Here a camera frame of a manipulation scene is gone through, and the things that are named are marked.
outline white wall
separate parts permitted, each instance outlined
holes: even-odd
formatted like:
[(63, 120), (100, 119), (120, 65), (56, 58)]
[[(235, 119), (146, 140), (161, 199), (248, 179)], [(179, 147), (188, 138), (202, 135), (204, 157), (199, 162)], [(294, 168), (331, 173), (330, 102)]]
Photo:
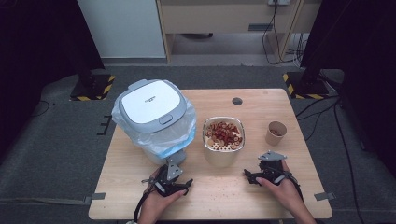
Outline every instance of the white wall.
[(102, 58), (165, 58), (155, 0), (78, 0)]

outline plastic bag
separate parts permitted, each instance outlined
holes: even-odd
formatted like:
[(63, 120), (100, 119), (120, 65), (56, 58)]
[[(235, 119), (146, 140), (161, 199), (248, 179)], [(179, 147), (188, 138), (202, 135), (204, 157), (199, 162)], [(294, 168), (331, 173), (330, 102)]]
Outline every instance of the plastic bag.
[[(164, 82), (176, 87), (170, 81), (164, 80)], [(125, 131), (137, 147), (154, 154), (158, 159), (165, 159), (186, 147), (195, 136), (195, 108), (189, 99), (184, 95), (183, 97), (187, 104), (185, 114), (171, 126), (155, 133), (138, 132), (128, 124), (119, 108), (121, 95), (114, 104), (111, 112), (112, 119)]]

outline trash can lid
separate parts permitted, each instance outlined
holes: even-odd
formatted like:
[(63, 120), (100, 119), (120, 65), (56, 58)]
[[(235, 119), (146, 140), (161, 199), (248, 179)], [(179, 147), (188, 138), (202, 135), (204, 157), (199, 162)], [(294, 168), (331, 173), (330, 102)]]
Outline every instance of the trash can lid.
[(181, 92), (162, 80), (142, 79), (120, 98), (120, 112), (131, 127), (141, 133), (155, 133), (178, 121), (187, 104)]

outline power strip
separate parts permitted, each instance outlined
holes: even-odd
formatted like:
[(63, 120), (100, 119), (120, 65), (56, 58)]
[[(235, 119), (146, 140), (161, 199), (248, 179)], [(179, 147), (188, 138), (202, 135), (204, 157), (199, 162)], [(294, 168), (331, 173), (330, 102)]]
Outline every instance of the power strip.
[(278, 6), (288, 6), (290, 5), (290, 0), (268, 0), (268, 5), (274, 6), (275, 4)]

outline human hand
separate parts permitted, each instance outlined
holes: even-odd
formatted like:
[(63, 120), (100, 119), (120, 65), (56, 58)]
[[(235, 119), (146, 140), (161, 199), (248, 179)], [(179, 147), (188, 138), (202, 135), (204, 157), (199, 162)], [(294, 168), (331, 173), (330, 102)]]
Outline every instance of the human hand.
[[(284, 171), (290, 171), (284, 160), (282, 166)], [(278, 186), (261, 177), (257, 177), (256, 181), (274, 194), (276, 199), (291, 212), (297, 223), (316, 223), (291, 180), (285, 178)]]
[[(154, 178), (159, 172), (157, 169), (150, 177)], [(148, 185), (145, 192), (152, 190), (151, 184)], [(158, 218), (163, 214), (163, 211), (177, 199), (181, 198), (186, 193), (186, 190), (180, 190), (172, 195), (163, 197), (157, 190), (152, 190), (147, 199), (142, 204), (139, 224), (154, 224)]]

